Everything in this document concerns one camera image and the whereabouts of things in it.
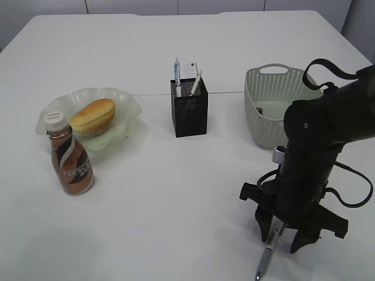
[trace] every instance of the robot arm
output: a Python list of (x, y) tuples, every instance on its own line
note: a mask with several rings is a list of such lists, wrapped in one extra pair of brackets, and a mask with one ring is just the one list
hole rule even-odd
[[(331, 82), (313, 85), (306, 75), (313, 64), (323, 64), (341, 78), (357, 80), (342, 88)], [(291, 253), (315, 243), (322, 229), (333, 231), (339, 238), (345, 237), (348, 221), (319, 203), (330, 189), (326, 187), (328, 177), (333, 165), (338, 165), (336, 158), (344, 145), (375, 136), (375, 66), (351, 75), (331, 62), (319, 59), (306, 69), (304, 83), (314, 90), (323, 85), (328, 88), (322, 97), (294, 101), (287, 109), (284, 128), (289, 141), (284, 160), (277, 170), (260, 178), (257, 185), (245, 183), (240, 194), (242, 200), (250, 198), (258, 203), (255, 218), (263, 241), (270, 230), (273, 215), (286, 227), (298, 230)], [(276, 175), (274, 180), (262, 183), (273, 174)], [(366, 200), (347, 206), (360, 207), (371, 195), (372, 185)]]

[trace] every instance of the pen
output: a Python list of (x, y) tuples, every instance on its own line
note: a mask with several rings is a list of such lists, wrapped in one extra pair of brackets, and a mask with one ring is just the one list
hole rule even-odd
[(180, 80), (180, 63), (178, 58), (175, 62), (175, 84), (176, 84), (176, 96), (181, 97), (181, 80)]
[(255, 281), (259, 281), (263, 278), (265, 275), (265, 272), (267, 271), (268, 265), (270, 264), (270, 260), (272, 257), (272, 253), (275, 249), (277, 239), (279, 238), (280, 234), (284, 230), (285, 224), (277, 219), (277, 222), (275, 222), (272, 231), (267, 239), (267, 244), (265, 246), (262, 258), (260, 259), (257, 273), (255, 274)]
[(199, 73), (197, 75), (197, 78), (195, 78), (194, 85), (193, 85), (193, 88), (192, 88), (192, 91), (191, 91), (190, 95), (194, 95), (195, 91), (197, 90), (197, 87), (199, 85), (199, 82), (200, 82), (201, 78), (202, 78), (202, 71), (199, 71)]

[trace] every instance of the white table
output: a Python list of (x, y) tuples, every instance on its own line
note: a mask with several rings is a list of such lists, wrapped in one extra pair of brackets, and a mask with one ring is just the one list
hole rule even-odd
[[(210, 38), (176, 50), (167, 37), (189, 25)], [(306, 28), (324, 40), (299, 33)], [(230, 91), (209, 95), (207, 135), (174, 137), (167, 93), (175, 55), (199, 62), (211, 92)], [(219, 67), (219, 57), (228, 67)], [(254, 143), (243, 93), (234, 92), (248, 68), (269, 62), (304, 68), (316, 57), (351, 72), (369, 65), (313, 12), (34, 18), (0, 54), (0, 279), (251, 280), (263, 252), (257, 205), (238, 196), (245, 181), (275, 164)], [(317, 80), (331, 79), (314, 70)], [(35, 123), (54, 98), (95, 86), (138, 94), (143, 113), (122, 145), (90, 154), (96, 184), (70, 197), (59, 189), (48, 140), (35, 135)], [(374, 180), (374, 144), (350, 144), (339, 159)], [(330, 184), (351, 203), (368, 188), (336, 169)], [(373, 279), (374, 201), (350, 210), (327, 195), (322, 204), (349, 220), (346, 238), (322, 231), (317, 244), (290, 255), (294, 232), (286, 231), (265, 280)]]

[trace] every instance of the basket handle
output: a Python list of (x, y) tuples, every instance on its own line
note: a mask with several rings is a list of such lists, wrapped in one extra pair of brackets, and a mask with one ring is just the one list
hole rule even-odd
[(265, 69), (265, 68), (268, 68), (268, 67), (279, 67), (279, 68), (284, 68), (284, 69), (287, 70), (286, 72), (292, 70), (291, 67), (288, 67), (288, 66), (286, 66), (286, 65), (284, 65), (284, 64), (281, 64), (281, 63), (270, 63), (270, 64), (266, 64), (266, 65), (264, 65), (264, 66), (259, 67), (259, 68), (258, 68), (258, 71), (261, 72), (262, 69)]

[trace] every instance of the white bottle cap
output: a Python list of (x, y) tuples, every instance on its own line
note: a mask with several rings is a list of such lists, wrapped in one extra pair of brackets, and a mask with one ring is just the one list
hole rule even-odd
[(46, 130), (49, 132), (58, 132), (69, 125), (64, 113), (60, 111), (50, 111), (44, 117)]

